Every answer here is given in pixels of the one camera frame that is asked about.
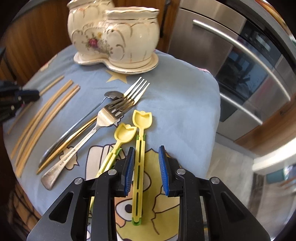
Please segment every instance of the fork tines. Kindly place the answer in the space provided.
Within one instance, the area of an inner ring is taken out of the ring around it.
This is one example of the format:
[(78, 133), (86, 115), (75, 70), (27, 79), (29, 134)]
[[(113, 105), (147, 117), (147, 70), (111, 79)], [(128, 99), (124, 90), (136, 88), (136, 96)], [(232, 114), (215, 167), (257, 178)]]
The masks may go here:
[(125, 114), (130, 110), (130, 108), (135, 105), (141, 96), (146, 91), (150, 83), (147, 83), (147, 80), (140, 77), (124, 94), (122, 98), (117, 99), (105, 106), (105, 108), (111, 113), (115, 113), (115, 116), (119, 114)]

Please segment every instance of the ceramic saucer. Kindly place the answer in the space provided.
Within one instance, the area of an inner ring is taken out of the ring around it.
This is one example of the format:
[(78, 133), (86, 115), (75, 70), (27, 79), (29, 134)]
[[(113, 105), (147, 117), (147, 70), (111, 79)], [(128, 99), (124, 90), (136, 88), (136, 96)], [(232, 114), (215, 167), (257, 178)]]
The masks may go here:
[(106, 65), (106, 67), (114, 72), (121, 73), (121, 74), (141, 74), (148, 72), (150, 70), (153, 70), (157, 65), (158, 65), (158, 56), (156, 53), (152, 53), (151, 55), (151, 60), (148, 64), (140, 67), (140, 68), (135, 68), (135, 69), (125, 69), (125, 68), (120, 68), (116, 67), (113, 64), (109, 62), (108, 59), (105, 58), (98, 58), (98, 59), (93, 59), (93, 60), (82, 60), (80, 53), (76, 53), (74, 56), (74, 62), (77, 64), (81, 65), (94, 65), (98, 63), (103, 63)]

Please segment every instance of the table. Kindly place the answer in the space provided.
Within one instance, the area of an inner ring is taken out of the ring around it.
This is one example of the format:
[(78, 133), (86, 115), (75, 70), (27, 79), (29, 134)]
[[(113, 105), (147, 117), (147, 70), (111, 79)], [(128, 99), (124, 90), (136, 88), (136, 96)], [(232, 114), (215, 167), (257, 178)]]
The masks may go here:
[[(140, 226), (131, 224), (132, 191), (125, 199), (116, 200), (118, 240), (176, 240), (178, 232), (178, 198), (167, 198), (162, 190), (158, 163), (158, 148), (164, 145), (168, 154), (197, 177), (205, 177), (214, 146), (215, 133), (220, 117), (219, 87), (206, 70), (155, 51), (158, 66), (141, 76), (151, 84), (134, 109), (152, 112), (153, 122), (146, 133), (145, 174), (143, 192), (143, 216)], [(57, 161), (52, 162), (40, 175), (36, 175), (39, 160), (44, 152), (77, 120), (88, 113), (103, 99), (105, 92), (125, 92), (140, 75), (125, 76), (108, 70), (103, 64), (80, 66), (74, 63), (76, 50), (65, 48), (38, 71), (25, 88), (39, 90), (61, 75), (65, 78), (46, 92), (39, 101), (22, 116), (8, 135), (13, 119), (4, 125), (4, 142), (10, 155), (15, 143), (31, 118), (46, 101), (69, 79), (81, 89), (56, 115), (35, 145), (18, 182), (36, 210), (43, 214), (62, 191), (76, 178), (95, 177), (100, 162), (116, 142), (115, 125), (100, 129), (77, 153), (63, 170), (51, 191), (40, 182), (44, 174)], [(132, 123), (133, 110), (120, 120)], [(71, 144), (75, 146), (82, 137)], [(119, 154), (124, 158), (132, 142), (122, 146)], [(61, 153), (62, 158), (70, 149)], [(15, 171), (15, 158), (11, 160)]]

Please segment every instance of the yellow star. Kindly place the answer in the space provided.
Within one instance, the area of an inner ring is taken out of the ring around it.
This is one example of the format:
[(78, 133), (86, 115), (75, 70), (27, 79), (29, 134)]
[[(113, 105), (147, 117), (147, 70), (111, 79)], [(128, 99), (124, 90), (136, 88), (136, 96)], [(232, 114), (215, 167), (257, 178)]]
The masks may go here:
[(126, 80), (126, 77), (129, 76), (127, 74), (119, 74), (116, 72), (113, 72), (111, 70), (106, 70), (107, 73), (111, 75), (110, 79), (107, 80), (107, 82), (113, 81), (113, 80), (121, 80), (123, 83), (128, 83)]

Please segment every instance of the oven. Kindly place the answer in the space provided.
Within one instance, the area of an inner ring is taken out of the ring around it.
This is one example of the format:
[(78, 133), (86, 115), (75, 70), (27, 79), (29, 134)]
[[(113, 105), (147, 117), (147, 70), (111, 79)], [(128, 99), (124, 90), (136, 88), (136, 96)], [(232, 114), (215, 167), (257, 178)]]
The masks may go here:
[(209, 70), (219, 84), (217, 132), (233, 141), (296, 92), (294, 64), (244, 16), (215, 0), (182, 1), (169, 54)]

